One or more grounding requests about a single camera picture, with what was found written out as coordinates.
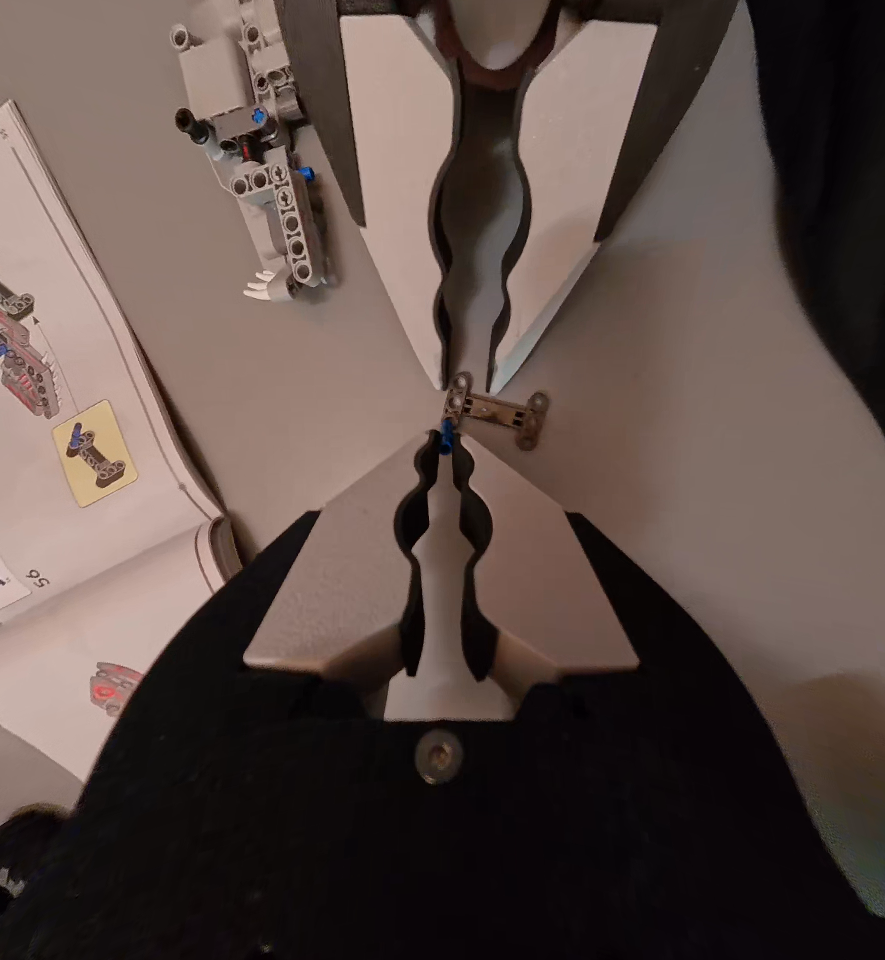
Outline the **black toy brick frame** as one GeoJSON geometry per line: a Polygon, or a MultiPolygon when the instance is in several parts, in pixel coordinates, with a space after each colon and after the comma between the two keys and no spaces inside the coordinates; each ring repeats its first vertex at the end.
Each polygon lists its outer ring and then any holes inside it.
{"type": "Polygon", "coordinates": [[[476,393],[472,376],[462,371],[453,377],[448,387],[440,420],[453,420],[457,432],[464,420],[506,428],[514,432],[516,446],[530,452],[539,443],[550,402],[548,394],[543,391],[533,393],[525,404],[476,393]]]}

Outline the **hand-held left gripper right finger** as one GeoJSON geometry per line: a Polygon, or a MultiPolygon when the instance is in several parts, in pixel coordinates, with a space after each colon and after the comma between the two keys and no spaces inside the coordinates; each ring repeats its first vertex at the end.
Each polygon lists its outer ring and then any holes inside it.
{"type": "Polygon", "coordinates": [[[450,454],[459,531],[460,648],[515,714],[537,686],[636,671],[640,659],[567,511],[475,439],[450,454]]]}

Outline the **person's black hoodie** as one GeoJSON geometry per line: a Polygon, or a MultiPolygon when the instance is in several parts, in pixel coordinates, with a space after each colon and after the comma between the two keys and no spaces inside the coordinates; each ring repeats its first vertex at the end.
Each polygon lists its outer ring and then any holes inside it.
{"type": "Polygon", "coordinates": [[[796,294],[885,439],[885,1],[750,1],[796,294]]]}

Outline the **toy brick instruction booklet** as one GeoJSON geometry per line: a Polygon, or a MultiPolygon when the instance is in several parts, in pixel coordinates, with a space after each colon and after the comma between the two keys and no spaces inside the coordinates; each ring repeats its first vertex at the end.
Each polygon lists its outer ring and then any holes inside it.
{"type": "Polygon", "coordinates": [[[0,105],[0,727],[80,781],[242,568],[17,104],[0,105]]]}

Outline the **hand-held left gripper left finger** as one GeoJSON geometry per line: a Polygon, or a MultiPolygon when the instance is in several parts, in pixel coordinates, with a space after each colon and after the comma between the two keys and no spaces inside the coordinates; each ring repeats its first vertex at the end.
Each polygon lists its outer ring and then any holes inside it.
{"type": "Polygon", "coordinates": [[[441,435],[416,435],[321,509],[244,652],[320,678],[414,676],[425,605],[414,547],[429,526],[441,435]]]}

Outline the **grey toy brick shark head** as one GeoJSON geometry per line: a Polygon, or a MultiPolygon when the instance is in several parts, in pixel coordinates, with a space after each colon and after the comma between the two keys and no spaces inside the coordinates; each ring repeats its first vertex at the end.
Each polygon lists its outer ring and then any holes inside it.
{"type": "Polygon", "coordinates": [[[186,96],[174,124],[238,206],[261,266],[243,295],[267,304],[331,282],[316,174],[294,150],[308,118],[283,11],[284,2],[188,2],[169,31],[186,96]]]}

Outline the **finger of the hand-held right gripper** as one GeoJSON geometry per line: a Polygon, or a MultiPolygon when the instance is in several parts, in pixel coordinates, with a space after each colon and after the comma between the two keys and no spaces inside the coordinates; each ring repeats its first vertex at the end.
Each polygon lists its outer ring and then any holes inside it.
{"type": "Polygon", "coordinates": [[[458,141],[461,77],[416,18],[340,18],[364,224],[360,231],[412,351],[447,379],[441,306],[448,268],[437,213],[458,141]]]}
{"type": "Polygon", "coordinates": [[[527,218],[506,278],[508,314],[487,390],[501,392],[597,252],[609,195],[658,26],[592,19],[521,92],[516,147],[527,218]]]}

